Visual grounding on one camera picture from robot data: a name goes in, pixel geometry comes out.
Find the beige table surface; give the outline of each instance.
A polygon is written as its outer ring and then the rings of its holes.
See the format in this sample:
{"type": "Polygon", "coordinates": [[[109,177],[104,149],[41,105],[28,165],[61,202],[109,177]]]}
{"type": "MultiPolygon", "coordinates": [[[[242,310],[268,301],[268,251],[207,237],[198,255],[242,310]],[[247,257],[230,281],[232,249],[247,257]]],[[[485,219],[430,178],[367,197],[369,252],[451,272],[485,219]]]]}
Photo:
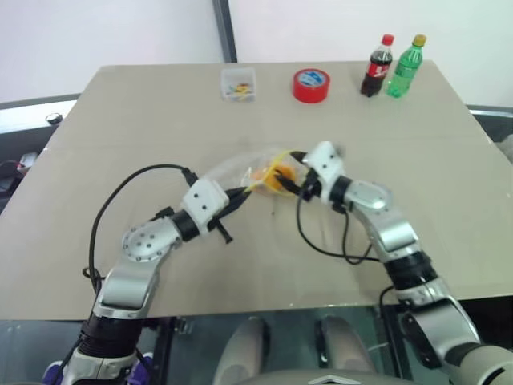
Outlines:
{"type": "MultiPolygon", "coordinates": [[[[365,63],[315,63],[330,73],[316,105],[290,94],[308,63],[258,64],[257,100],[220,98],[223,65],[105,67],[93,78],[0,216],[0,318],[78,319],[93,294],[91,224],[110,192],[148,164],[199,174],[223,159],[269,146],[343,145],[346,171],[394,191],[437,271],[458,298],[513,294],[513,173],[437,67],[423,64],[410,94],[367,99],[365,63]]],[[[103,217],[97,266],[106,273],[133,224],[180,203],[183,178],[159,170],[134,180],[103,217]]],[[[151,316],[367,305],[390,283],[381,265],[352,267],[299,237],[294,200],[253,195],[218,233],[175,252],[161,270],[151,316]]],[[[305,205],[305,230],[339,250],[342,220],[305,205]]],[[[352,222],[349,250],[367,245],[352,222]]]]}

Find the coca-cola bottle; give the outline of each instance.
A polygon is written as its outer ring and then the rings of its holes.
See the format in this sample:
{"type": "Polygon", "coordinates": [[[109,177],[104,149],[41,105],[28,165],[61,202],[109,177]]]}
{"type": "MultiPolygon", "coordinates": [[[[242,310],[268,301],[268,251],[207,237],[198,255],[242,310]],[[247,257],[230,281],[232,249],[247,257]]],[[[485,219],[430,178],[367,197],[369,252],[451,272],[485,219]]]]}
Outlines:
{"type": "Polygon", "coordinates": [[[370,56],[366,77],[363,79],[360,92],[363,95],[373,96],[382,89],[383,80],[392,63],[392,50],[390,46],[394,42],[392,34],[384,34],[382,44],[370,56]]]}

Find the bottle label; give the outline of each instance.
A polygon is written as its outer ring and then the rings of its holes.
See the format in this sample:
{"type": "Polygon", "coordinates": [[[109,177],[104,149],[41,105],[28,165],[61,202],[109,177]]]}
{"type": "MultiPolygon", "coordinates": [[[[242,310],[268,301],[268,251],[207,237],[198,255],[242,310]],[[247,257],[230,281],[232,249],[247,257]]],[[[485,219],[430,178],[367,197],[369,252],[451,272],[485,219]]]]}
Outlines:
{"type": "Polygon", "coordinates": [[[390,65],[382,66],[376,63],[369,63],[366,72],[368,76],[372,76],[373,78],[384,78],[389,67],[390,65]]]}
{"type": "Polygon", "coordinates": [[[398,64],[395,68],[395,74],[402,78],[412,79],[415,76],[415,72],[417,72],[416,68],[405,67],[401,64],[398,64]]]}

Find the plastic bag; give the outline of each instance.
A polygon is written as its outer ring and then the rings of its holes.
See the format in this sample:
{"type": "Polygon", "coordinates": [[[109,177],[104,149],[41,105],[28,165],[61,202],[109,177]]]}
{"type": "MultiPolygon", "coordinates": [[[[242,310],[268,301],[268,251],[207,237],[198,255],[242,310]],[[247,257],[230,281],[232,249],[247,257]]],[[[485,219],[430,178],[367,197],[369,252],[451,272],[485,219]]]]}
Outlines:
{"type": "Polygon", "coordinates": [[[256,192],[292,195],[274,177],[276,172],[298,182],[305,177],[305,167],[290,156],[292,150],[279,148],[250,152],[227,159],[203,177],[216,180],[222,188],[246,187],[256,192]]]}

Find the white wall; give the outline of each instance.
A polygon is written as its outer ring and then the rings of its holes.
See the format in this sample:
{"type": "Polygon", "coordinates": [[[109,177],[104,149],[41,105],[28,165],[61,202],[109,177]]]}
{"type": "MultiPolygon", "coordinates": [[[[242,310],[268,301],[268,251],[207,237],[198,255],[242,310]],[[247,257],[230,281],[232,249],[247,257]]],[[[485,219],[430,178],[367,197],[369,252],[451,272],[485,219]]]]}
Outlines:
{"type": "Polygon", "coordinates": [[[222,61],[212,0],[0,0],[0,103],[82,92],[108,64],[222,61]]]}
{"type": "Polygon", "coordinates": [[[385,33],[398,58],[423,33],[464,103],[513,106],[512,0],[230,0],[230,13],[240,62],[367,60],[385,33]]]}

